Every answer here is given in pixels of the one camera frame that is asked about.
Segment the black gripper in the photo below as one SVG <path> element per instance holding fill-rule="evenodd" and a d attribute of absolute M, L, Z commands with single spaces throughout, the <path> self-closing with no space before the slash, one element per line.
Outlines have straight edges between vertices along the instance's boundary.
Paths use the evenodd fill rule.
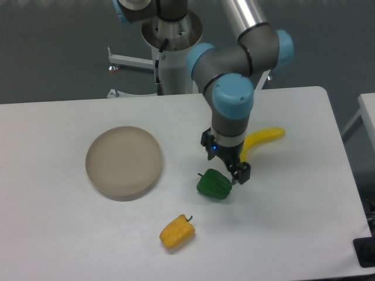
<path fill-rule="evenodd" d="M 211 128 L 205 130 L 201 136 L 200 144 L 207 152 L 207 159 L 212 160 L 214 157 L 218 157 L 224 162 L 232 175 L 232 185 L 236 183 L 244 184 L 250 179 L 251 165 L 240 161 L 243 143 L 235 146 L 221 145 L 215 141 Z"/>

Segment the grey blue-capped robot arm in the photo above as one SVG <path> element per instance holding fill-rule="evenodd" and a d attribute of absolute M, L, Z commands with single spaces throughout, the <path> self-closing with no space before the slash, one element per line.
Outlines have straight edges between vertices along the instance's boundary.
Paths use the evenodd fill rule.
<path fill-rule="evenodd" d="M 152 49 L 151 68 L 158 95 L 186 94 L 197 88 L 212 110 L 201 144 L 207 157 L 220 158 L 233 183 L 245 183 L 251 167 L 242 155 L 254 104 L 253 74 L 291 62 L 294 44 L 274 29 L 257 1 L 223 1 L 236 44 L 217 49 L 201 42 L 203 26 L 187 1 L 114 1 L 124 24 L 142 22 Z"/>

